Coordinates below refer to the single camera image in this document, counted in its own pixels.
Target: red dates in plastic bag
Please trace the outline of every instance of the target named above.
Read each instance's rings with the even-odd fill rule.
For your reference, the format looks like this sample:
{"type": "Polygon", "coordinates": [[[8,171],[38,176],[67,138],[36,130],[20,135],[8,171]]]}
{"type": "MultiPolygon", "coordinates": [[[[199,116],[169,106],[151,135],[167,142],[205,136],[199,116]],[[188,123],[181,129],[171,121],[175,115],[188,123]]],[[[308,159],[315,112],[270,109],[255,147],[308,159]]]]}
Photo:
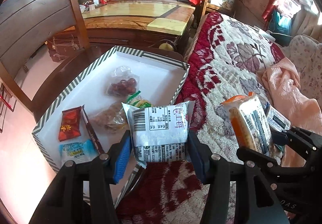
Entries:
{"type": "Polygon", "coordinates": [[[107,94],[110,96],[128,96],[138,90],[139,77],[126,66],[118,67],[111,75],[107,94]]]}

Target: pink blanket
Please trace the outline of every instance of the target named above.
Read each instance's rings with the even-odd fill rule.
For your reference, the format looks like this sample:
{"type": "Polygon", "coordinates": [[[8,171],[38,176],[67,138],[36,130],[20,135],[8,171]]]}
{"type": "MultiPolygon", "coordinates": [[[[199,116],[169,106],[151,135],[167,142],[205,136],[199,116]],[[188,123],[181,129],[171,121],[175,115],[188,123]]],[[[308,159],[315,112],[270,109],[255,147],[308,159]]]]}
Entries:
{"type": "MultiPolygon", "coordinates": [[[[257,75],[261,84],[270,92],[274,107],[291,121],[292,126],[322,135],[322,114],[318,102],[300,92],[299,74],[288,58],[257,75]]],[[[304,162],[294,150],[286,146],[283,167],[301,167],[304,162]]]]}

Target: yellow tile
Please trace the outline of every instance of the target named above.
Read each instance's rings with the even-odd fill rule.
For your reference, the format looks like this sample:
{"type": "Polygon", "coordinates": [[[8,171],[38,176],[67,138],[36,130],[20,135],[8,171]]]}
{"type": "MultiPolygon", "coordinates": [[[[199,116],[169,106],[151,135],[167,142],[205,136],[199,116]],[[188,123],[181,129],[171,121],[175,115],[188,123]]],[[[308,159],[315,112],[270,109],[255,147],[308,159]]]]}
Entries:
{"type": "Polygon", "coordinates": [[[186,26],[187,23],[183,21],[157,18],[148,24],[147,30],[181,36],[186,26]]]}
{"type": "Polygon", "coordinates": [[[186,4],[179,4],[178,6],[193,9],[193,10],[196,9],[195,7],[192,7],[192,6],[189,6],[189,5],[186,5],[186,4]]]}
{"type": "Polygon", "coordinates": [[[173,9],[176,5],[148,3],[148,2],[124,2],[112,3],[83,13],[83,18],[113,16],[113,15],[132,15],[158,17],[173,9]]]}

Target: blue gripper pad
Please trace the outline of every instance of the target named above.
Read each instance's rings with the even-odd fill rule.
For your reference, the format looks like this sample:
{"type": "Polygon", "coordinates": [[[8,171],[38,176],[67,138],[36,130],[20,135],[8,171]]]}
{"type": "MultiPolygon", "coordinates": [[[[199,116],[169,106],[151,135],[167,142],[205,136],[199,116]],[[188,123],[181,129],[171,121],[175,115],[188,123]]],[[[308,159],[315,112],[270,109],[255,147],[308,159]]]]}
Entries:
{"type": "Polygon", "coordinates": [[[123,178],[126,166],[128,165],[128,160],[132,151],[131,136],[124,136],[119,145],[121,150],[115,161],[115,170],[113,175],[113,181],[116,184],[123,178]]]}

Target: red and white quilt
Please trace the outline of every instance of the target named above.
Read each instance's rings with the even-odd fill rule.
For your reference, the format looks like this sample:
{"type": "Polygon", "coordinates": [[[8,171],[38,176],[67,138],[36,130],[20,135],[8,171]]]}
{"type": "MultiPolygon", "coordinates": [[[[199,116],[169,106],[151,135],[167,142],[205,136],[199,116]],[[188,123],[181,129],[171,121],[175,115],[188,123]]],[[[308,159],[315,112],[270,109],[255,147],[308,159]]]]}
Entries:
{"type": "MultiPolygon", "coordinates": [[[[234,131],[221,102],[254,91],[270,96],[256,80],[256,71],[283,58],[280,49],[249,26],[226,15],[211,13],[199,27],[188,53],[191,65],[177,102],[195,100],[191,129],[213,153],[240,162],[234,131]]],[[[208,185],[196,178],[191,163],[150,163],[139,185],[117,208],[121,223],[199,223],[208,185]]],[[[235,184],[227,223],[233,223],[235,184]]]]}

